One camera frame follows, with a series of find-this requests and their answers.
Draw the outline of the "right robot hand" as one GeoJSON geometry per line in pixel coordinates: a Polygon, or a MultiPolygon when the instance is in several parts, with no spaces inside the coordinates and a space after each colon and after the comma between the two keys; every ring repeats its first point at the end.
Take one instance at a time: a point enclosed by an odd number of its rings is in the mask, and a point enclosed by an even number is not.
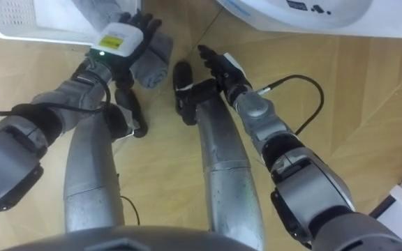
{"type": "Polygon", "coordinates": [[[212,77],[219,85],[220,91],[224,92],[230,106],[234,105],[239,95],[252,89],[244,72],[236,67],[226,54],[218,54],[206,45],[198,45],[198,51],[204,66],[210,69],[212,77]]]}

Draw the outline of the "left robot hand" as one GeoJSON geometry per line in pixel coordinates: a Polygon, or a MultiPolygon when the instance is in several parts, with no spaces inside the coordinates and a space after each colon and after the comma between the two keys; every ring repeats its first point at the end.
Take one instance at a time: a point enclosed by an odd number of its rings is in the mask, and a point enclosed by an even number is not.
{"type": "Polygon", "coordinates": [[[122,13],[118,21],[109,23],[96,36],[89,57],[105,65],[119,86],[132,87],[135,81],[152,87],[152,77],[164,68],[151,46],[162,20],[150,13],[122,13]]]}

